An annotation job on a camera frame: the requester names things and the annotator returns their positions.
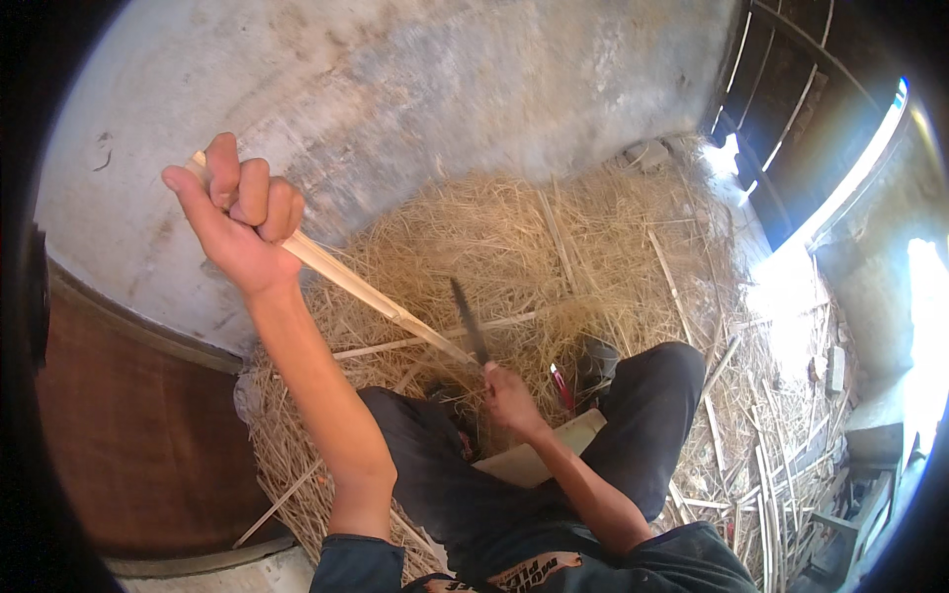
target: knife blade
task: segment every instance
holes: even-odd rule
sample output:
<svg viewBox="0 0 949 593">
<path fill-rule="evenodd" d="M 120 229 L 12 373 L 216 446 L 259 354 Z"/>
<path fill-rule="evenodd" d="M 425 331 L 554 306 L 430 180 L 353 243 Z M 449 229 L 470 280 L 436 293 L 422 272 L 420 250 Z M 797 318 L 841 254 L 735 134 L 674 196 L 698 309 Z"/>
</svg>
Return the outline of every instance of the knife blade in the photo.
<svg viewBox="0 0 949 593">
<path fill-rule="evenodd" d="M 474 358 L 477 363 L 484 366 L 491 359 L 488 356 L 488 346 L 484 343 L 484 336 L 477 326 L 477 320 L 471 309 L 468 307 L 468 301 L 465 300 L 465 293 L 461 289 L 458 280 L 452 278 L 452 292 L 455 295 L 455 304 L 458 305 L 458 313 L 461 315 L 461 322 L 468 330 L 468 336 L 471 341 L 471 347 L 474 350 Z"/>
</svg>

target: dark t-shirt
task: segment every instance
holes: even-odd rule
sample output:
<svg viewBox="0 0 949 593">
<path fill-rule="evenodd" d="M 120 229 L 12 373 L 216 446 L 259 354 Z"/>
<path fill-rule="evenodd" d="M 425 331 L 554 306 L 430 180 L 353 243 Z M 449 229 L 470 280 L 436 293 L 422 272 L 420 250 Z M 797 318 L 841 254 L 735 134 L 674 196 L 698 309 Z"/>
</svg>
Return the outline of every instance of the dark t-shirt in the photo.
<svg viewBox="0 0 949 593">
<path fill-rule="evenodd" d="M 400 589 L 404 548 L 376 538 L 330 535 L 310 593 L 442 591 L 755 591 L 735 555 L 704 521 L 673 529 L 620 557 L 606 553 L 586 526 L 539 525 L 482 548 L 454 554 L 457 578 L 433 574 Z"/>
</svg>

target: right hand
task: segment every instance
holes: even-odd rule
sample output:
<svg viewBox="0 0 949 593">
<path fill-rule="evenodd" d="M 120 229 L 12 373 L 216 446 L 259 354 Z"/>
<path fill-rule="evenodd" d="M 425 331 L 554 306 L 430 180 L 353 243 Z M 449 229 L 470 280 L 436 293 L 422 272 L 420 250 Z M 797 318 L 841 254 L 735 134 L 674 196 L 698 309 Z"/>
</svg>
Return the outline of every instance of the right hand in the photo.
<svg viewBox="0 0 949 593">
<path fill-rule="evenodd" d="M 177 195 L 205 254 L 245 300 L 295 287 L 300 260 L 280 245 L 300 226 L 303 195 L 286 179 L 271 177 L 262 158 L 239 162 L 230 132 L 215 136 L 204 152 L 210 195 L 183 167 L 165 167 L 161 180 Z"/>
<path fill-rule="evenodd" d="M 531 443 L 550 430 L 517 373 L 491 361 L 484 365 L 484 380 L 488 385 L 485 403 L 492 418 L 521 442 Z"/>
</svg>

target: black pants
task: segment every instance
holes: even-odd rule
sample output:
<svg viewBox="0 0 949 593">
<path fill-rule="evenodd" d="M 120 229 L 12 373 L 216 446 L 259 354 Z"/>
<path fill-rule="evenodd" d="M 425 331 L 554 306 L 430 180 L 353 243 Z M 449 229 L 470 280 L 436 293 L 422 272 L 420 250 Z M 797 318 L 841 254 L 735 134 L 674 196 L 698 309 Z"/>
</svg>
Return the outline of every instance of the black pants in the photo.
<svg viewBox="0 0 949 593">
<path fill-rule="evenodd" d="M 662 510 L 669 479 L 698 406 L 705 366 L 684 343 L 663 343 L 620 361 L 600 410 L 607 424 L 581 458 L 628 496 L 646 521 Z M 449 556 L 531 521 L 575 519 L 552 479 L 525 489 L 461 457 L 457 428 L 441 407 L 381 387 L 360 390 L 399 471 L 394 496 Z"/>
</svg>

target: dry straw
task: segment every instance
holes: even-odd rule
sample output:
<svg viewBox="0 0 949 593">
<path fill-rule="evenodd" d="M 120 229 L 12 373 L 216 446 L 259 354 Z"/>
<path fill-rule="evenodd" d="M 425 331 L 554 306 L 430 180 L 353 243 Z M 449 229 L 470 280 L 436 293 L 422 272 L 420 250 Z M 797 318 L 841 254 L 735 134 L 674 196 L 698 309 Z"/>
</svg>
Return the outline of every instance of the dry straw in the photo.
<svg viewBox="0 0 949 593">
<path fill-rule="evenodd" d="M 714 364 L 726 345 L 721 328 L 750 319 L 742 303 L 744 273 L 733 253 L 731 219 L 726 208 L 710 199 L 706 175 L 701 163 L 689 157 L 649 174 L 606 164 L 559 186 L 471 173 L 426 185 L 416 198 L 333 253 L 370 285 L 449 336 L 452 330 L 462 334 L 449 286 L 449 278 L 457 278 L 481 323 L 499 325 L 485 332 L 493 357 L 520 373 L 542 414 L 556 426 L 569 416 L 556 395 L 549 366 L 556 362 L 572 381 L 584 337 L 606 340 L 630 356 L 658 343 L 685 341 L 686 324 L 693 345 Z M 559 245 L 555 234 L 560 235 Z M 679 313 L 661 260 L 678 288 L 687 319 Z M 306 295 L 336 353 L 412 337 L 329 283 L 316 283 Z M 807 414 L 801 408 L 809 407 L 799 401 L 804 386 L 787 383 L 772 394 L 772 408 L 754 393 L 754 388 L 761 389 L 753 388 L 753 381 L 772 384 L 774 379 L 765 326 L 752 324 L 743 330 L 744 340 L 709 394 L 724 474 L 717 471 L 715 454 L 709 456 L 708 417 L 701 410 L 696 415 L 675 476 L 687 497 L 731 504 L 735 494 L 730 486 L 737 479 L 745 480 L 744 491 L 737 494 L 758 483 L 754 463 L 749 463 L 758 438 L 750 422 L 751 406 L 760 406 L 765 431 L 783 431 L 787 447 L 807 438 Z M 455 340 L 464 347 L 463 337 Z M 509 436 L 492 427 L 481 411 L 484 386 L 476 372 L 425 344 L 397 345 L 401 347 L 344 358 L 341 367 L 357 388 L 404 384 L 402 393 L 413 398 L 424 397 L 426 386 L 435 380 L 454 383 L 459 404 L 476 423 L 488 453 L 511 446 Z M 258 351 L 252 372 L 262 405 L 251 439 L 260 483 L 270 499 L 277 500 L 313 464 L 320 464 L 319 456 L 263 351 Z M 828 412 L 823 397 L 818 407 L 820 418 Z M 762 448 L 775 468 L 783 468 L 776 441 Z M 802 482 L 797 493 L 817 489 Z M 319 465 L 314 477 L 277 511 L 314 560 L 326 535 L 331 499 L 332 478 Z M 664 515 L 663 526 L 672 527 L 669 519 L 675 515 Z M 713 520 L 723 534 L 729 521 L 722 509 L 689 509 L 685 516 Z M 747 511 L 743 519 L 739 523 L 748 528 L 740 534 L 738 549 L 746 550 L 748 566 L 757 577 L 761 552 L 751 528 L 757 519 Z M 411 523 L 393 521 L 393 541 L 407 547 L 405 580 L 444 569 L 419 541 L 419 533 Z"/>
</svg>

